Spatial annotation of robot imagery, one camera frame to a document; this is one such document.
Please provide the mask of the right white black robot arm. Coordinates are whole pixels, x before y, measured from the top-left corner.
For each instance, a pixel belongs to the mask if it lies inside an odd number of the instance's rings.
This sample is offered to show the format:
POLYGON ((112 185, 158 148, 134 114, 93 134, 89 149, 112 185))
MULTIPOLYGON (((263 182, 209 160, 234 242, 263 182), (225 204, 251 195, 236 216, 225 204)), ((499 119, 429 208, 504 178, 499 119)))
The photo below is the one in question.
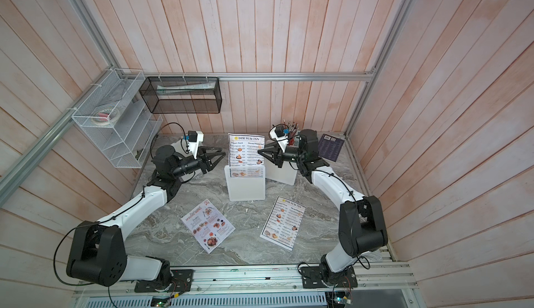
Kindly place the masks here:
POLYGON ((366 196, 350 187, 335 174, 330 165, 320 157, 316 131, 304 129, 290 145, 289 127, 278 124, 269 131, 271 142, 258 154, 281 168, 285 163, 295 164, 310 184, 317 187, 338 209, 338 244, 322 256, 318 265, 320 280, 327 286, 335 286, 349 278, 349 269, 362 264, 362 255, 374 252, 388 243, 387 228, 379 199, 366 196))

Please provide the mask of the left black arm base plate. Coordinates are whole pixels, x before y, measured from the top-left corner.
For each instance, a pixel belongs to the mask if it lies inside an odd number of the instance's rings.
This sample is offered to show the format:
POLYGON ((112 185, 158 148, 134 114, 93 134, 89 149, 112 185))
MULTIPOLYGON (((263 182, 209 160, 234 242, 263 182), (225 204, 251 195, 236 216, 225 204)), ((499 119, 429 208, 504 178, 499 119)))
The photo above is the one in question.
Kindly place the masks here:
POLYGON ((135 293, 185 293, 190 291, 193 280, 193 269, 161 270, 155 280, 139 280, 134 288, 135 293))

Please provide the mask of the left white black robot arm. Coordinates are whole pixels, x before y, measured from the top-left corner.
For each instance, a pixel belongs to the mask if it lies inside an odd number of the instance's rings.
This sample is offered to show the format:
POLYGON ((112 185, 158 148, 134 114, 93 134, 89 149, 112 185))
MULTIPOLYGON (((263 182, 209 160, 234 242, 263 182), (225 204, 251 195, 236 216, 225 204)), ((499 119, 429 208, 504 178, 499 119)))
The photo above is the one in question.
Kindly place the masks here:
POLYGON ((67 235, 72 237, 65 267, 72 286, 97 284, 111 287, 117 282, 151 282, 158 291, 172 282, 168 261, 155 257, 129 256, 125 240, 146 218, 170 202, 182 185, 200 171, 212 171, 225 157, 218 147, 199 146, 182 156, 172 145, 157 149, 151 180, 141 192, 116 211, 96 221, 83 221, 67 235))

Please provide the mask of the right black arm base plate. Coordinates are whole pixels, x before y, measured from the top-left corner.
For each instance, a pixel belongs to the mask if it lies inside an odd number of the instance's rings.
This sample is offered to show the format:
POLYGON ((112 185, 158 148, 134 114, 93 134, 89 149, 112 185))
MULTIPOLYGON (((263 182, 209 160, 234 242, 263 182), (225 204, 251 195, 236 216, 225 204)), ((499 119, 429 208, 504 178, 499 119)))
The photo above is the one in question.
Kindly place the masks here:
POLYGON ((299 265, 297 268, 303 287, 305 289, 319 288, 357 288, 357 278, 352 266, 349 266, 339 273, 330 272, 326 265, 309 266, 299 265))

